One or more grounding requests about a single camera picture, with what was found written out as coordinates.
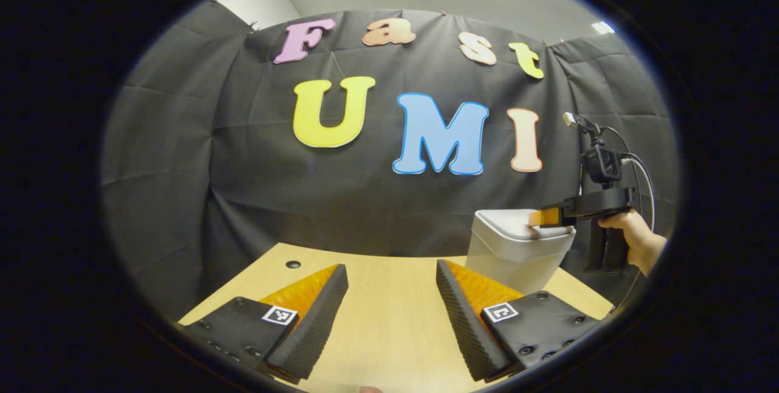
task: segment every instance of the wooden table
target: wooden table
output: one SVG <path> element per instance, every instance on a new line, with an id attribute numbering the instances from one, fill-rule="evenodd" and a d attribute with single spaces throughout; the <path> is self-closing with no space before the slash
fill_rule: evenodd
<path id="1" fill-rule="evenodd" d="M 200 320 L 236 296 L 258 301 L 315 271 L 343 263 L 349 290 L 320 360 L 297 388 L 316 393 L 357 393 L 361 385 L 384 393 L 479 390 L 485 383 L 470 378 L 436 286 L 438 259 L 464 265 L 465 258 L 340 254 L 279 243 L 179 323 Z M 289 260 L 301 266 L 287 268 Z M 543 289 L 598 320 L 612 309 L 611 302 L 562 268 Z"/>

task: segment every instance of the human hand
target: human hand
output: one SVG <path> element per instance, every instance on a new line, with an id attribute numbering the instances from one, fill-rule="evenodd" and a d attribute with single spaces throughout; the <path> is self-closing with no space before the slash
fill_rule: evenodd
<path id="1" fill-rule="evenodd" d="M 652 233 L 641 215 L 631 209 L 598 221 L 606 229 L 621 229 L 628 243 L 628 263 L 637 266 L 644 276 L 652 271 L 654 263 L 665 247 L 666 238 Z"/>

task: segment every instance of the black fabric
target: black fabric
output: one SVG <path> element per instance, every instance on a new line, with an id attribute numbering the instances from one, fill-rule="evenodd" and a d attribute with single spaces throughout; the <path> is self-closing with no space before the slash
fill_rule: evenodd
<path id="1" fill-rule="evenodd" d="M 336 27 L 324 32 L 308 57 L 273 63 L 287 25 L 326 17 Z M 367 25 L 386 17 L 408 19 L 417 38 L 365 46 Z M 468 60 L 459 51 L 460 32 L 489 39 L 498 63 Z M 646 142 L 663 123 L 662 113 L 648 106 L 662 99 L 654 96 L 656 88 L 650 92 L 651 78 L 638 58 L 626 49 L 612 51 L 615 36 L 546 47 L 473 19 L 414 10 L 331 13 L 246 33 L 218 3 L 200 5 L 139 62 L 108 125 L 103 196 L 117 249 L 151 301 L 174 318 L 279 242 L 354 254 L 467 254 L 476 210 L 538 208 L 577 193 L 581 141 L 565 127 L 564 112 L 603 115 L 589 117 L 612 125 L 631 145 L 645 140 L 631 149 L 650 165 L 660 198 L 673 200 L 664 180 L 654 177 L 663 158 L 649 154 L 665 151 L 668 142 Z M 518 66 L 507 46 L 514 41 L 538 53 L 542 80 Z M 629 66 L 609 61 L 617 53 L 632 57 Z M 358 137 L 339 148 L 298 141 L 292 132 L 295 85 L 333 83 L 321 122 L 335 126 L 343 117 L 340 80 L 354 76 L 376 80 Z M 634 88 L 645 97 L 637 99 Z M 446 122 L 463 102 L 489 108 L 482 174 L 434 172 L 424 151 L 425 172 L 392 171 L 404 126 L 397 96 L 406 92 L 432 96 Z M 540 116 L 541 171 L 510 167 L 515 137 L 508 108 Z M 621 122 L 612 120 L 612 112 Z M 580 279 L 583 243 L 586 238 L 577 236 L 568 255 L 573 259 L 564 262 Z M 582 279 L 609 299 L 625 293 L 623 280 L 614 290 L 612 281 Z"/>

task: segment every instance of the trash can lid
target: trash can lid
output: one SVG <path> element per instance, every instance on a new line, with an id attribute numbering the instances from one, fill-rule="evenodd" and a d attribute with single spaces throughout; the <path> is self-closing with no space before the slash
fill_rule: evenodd
<path id="1" fill-rule="evenodd" d="M 528 226 L 528 216 L 535 209 L 490 209 L 477 210 L 476 216 L 490 224 L 498 232 L 514 240 L 542 240 L 553 236 L 565 235 L 573 232 L 572 227 L 550 227 L 540 229 Z"/>

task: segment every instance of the ceiling light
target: ceiling light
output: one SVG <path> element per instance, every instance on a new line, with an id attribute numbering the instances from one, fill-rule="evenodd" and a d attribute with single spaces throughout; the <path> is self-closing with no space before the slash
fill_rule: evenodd
<path id="1" fill-rule="evenodd" d="M 604 21 L 596 22 L 595 24 L 592 24 L 592 27 L 595 28 L 595 30 L 598 33 L 613 33 L 614 28 L 612 28 L 611 25 L 607 24 Z"/>

